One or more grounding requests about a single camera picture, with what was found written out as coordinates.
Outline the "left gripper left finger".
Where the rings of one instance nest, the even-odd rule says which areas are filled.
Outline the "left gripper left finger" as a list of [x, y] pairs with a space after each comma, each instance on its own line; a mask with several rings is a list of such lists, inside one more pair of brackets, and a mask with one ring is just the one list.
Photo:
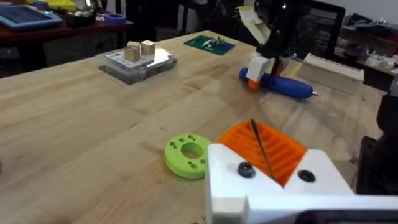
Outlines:
[[207, 147], [206, 179], [213, 199], [280, 195], [283, 188], [269, 177], [269, 165], [249, 121], [225, 131]]

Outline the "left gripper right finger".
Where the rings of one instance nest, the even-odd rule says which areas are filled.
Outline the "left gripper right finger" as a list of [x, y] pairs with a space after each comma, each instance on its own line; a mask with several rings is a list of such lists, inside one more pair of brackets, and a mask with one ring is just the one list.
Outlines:
[[321, 150], [304, 151], [293, 139], [276, 132], [282, 149], [268, 146], [265, 140], [271, 135], [271, 128], [251, 121], [257, 148], [265, 163], [266, 189], [277, 189], [295, 195], [352, 195], [353, 191], [338, 172], [329, 157]]

